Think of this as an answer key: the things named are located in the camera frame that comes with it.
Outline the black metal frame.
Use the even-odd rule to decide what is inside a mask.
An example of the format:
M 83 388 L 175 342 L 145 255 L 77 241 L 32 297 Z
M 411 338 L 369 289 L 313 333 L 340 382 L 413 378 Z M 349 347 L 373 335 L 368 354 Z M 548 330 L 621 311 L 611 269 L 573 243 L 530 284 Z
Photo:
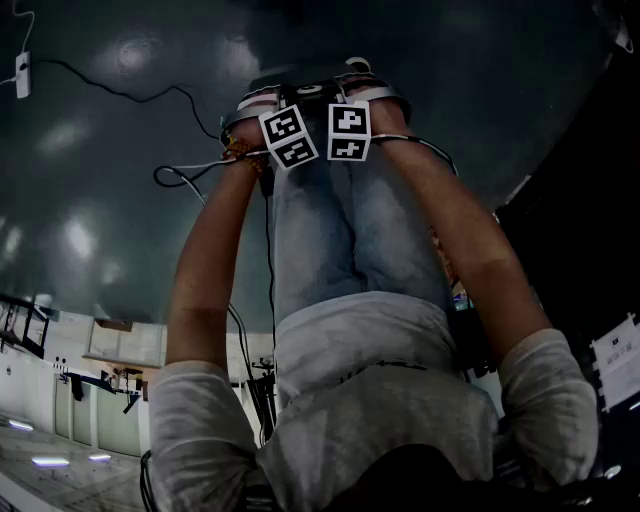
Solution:
M 33 302 L 0 293 L 0 353 L 9 349 L 45 358 L 49 317 Z

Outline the black jointed arm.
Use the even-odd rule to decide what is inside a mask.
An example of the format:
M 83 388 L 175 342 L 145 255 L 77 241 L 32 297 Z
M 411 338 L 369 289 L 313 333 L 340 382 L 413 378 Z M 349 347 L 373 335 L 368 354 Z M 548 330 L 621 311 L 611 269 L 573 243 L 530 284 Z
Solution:
M 125 395 L 127 405 L 124 414 L 127 414 L 138 401 L 149 400 L 148 381 L 142 368 L 114 366 L 111 361 L 106 361 L 107 369 L 101 369 L 100 375 L 95 377 L 71 371 L 65 363 L 65 359 L 56 360 L 54 369 L 59 372 L 59 379 L 71 386 L 71 395 L 75 401 L 81 402 L 84 399 L 84 384 L 111 394 Z

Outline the white paper sheet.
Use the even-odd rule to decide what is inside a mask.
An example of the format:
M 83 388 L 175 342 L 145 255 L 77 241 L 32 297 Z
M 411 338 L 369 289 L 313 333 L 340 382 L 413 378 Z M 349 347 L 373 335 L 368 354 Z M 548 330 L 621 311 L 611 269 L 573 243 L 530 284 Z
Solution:
M 618 326 L 590 343 L 605 413 L 640 393 L 640 320 L 635 320 L 636 315 L 629 313 Z

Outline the person's right forearm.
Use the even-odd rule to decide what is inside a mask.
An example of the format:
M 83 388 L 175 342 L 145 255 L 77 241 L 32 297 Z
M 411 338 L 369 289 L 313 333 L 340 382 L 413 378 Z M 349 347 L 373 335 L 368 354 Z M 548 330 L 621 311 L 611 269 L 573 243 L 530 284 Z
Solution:
M 495 360 L 500 363 L 526 337 L 549 329 L 501 227 L 445 159 L 409 130 L 385 128 L 375 138 L 435 229 L 475 303 Z

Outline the light blue jeans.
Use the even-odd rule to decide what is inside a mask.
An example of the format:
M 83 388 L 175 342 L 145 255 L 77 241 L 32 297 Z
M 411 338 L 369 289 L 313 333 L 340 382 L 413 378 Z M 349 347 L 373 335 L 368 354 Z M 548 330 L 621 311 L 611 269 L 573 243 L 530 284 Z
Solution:
M 276 175 L 275 318 L 330 299 L 388 292 L 453 309 L 426 217 L 392 166 L 315 159 Z

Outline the person's right hand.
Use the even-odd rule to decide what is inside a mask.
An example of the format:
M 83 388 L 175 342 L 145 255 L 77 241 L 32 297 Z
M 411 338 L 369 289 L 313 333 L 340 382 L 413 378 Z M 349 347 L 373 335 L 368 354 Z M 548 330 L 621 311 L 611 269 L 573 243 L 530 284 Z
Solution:
M 401 106 L 391 98 L 369 103 L 373 135 L 411 135 Z

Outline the black stand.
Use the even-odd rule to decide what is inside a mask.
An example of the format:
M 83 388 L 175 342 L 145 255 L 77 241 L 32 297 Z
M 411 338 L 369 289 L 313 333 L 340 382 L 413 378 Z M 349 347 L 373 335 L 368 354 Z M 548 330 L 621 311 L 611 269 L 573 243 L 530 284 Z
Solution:
M 261 357 L 249 367 L 249 390 L 260 424 L 259 442 L 263 446 L 272 436 L 276 426 L 275 366 L 271 360 Z

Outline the person's left forearm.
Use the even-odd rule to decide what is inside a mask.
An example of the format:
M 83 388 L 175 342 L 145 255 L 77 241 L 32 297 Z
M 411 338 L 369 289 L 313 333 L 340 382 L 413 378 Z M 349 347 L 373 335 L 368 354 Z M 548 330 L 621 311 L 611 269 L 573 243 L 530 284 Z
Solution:
M 168 365 L 204 361 L 227 368 L 228 307 L 240 235 L 258 178 L 247 160 L 229 165 L 189 233 L 171 291 Z

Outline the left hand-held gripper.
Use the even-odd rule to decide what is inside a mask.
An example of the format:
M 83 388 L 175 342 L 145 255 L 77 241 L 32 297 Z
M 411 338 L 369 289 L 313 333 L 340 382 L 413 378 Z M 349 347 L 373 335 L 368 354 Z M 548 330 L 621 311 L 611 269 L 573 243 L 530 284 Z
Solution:
M 326 101 L 320 84 L 266 88 L 264 102 L 271 111 L 259 116 L 271 156 L 291 170 L 326 153 Z

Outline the black workbench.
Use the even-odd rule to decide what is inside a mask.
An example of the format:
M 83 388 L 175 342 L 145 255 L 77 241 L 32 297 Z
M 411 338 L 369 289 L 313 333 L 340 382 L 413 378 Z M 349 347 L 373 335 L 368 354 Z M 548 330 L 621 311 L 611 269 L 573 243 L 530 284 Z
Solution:
M 640 317 L 640 50 L 613 54 L 568 130 L 497 211 L 574 348 Z

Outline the white power strip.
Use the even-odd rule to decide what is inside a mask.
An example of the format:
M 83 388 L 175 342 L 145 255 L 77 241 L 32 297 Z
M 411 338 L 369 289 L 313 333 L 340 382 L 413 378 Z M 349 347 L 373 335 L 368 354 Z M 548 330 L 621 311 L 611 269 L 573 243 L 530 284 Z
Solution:
M 25 99 L 31 94 L 31 53 L 24 51 L 15 59 L 16 97 Z

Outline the grey t-shirt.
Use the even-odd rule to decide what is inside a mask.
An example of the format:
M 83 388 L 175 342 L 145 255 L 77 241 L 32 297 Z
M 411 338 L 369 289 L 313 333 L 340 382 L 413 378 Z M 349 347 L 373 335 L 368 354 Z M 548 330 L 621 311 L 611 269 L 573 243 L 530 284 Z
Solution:
M 499 367 L 510 428 L 466 383 L 442 310 L 367 292 L 324 301 L 277 329 L 282 411 L 262 447 L 226 373 L 165 366 L 150 391 L 151 477 L 161 512 L 225 512 L 264 483 L 287 511 L 317 512 L 405 445 L 440 451 L 465 480 L 493 476 L 512 445 L 541 489 L 585 479 L 598 444 L 596 396 L 565 336 L 544 329 Z

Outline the person's left hand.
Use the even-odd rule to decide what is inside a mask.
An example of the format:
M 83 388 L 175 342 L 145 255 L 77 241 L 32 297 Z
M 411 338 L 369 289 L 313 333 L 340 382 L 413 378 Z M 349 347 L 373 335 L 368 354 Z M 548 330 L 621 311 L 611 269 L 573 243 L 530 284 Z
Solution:
M 243 151 L 262 148 L 265 144 L 261 125 L 256 117 L 234 123 L 228 133 L 229 142 Z

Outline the grey striped sandal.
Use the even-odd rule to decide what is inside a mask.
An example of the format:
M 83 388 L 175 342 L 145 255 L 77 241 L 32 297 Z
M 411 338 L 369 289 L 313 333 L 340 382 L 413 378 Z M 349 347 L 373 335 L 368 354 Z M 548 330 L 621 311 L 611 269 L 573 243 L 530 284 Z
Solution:
M 234 125 L 241 121 L 258 118 L 262 114 L 280 110 L 281 85 L 268 85 L 247 93 L 237 107 L 223 116 L 220 121 L 220 138 L 231 134 Z
M 402 110 L 404 120 L 411 119 L 411 105 L 396 88 L 377 76 L 364 57 L 353 56 L 344 62 L 346 70 L 333 77 L 338 88 L 339 102 L 354 105 L 356 102 L 392 100 Z

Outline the white framed window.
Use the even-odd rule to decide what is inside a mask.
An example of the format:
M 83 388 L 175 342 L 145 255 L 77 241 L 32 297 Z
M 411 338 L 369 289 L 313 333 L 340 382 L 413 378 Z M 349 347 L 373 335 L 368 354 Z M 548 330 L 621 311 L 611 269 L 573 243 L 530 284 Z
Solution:
M 149 368 L 164 365 L 166 327 L 161 324 L 94 319 L 84 358 Z

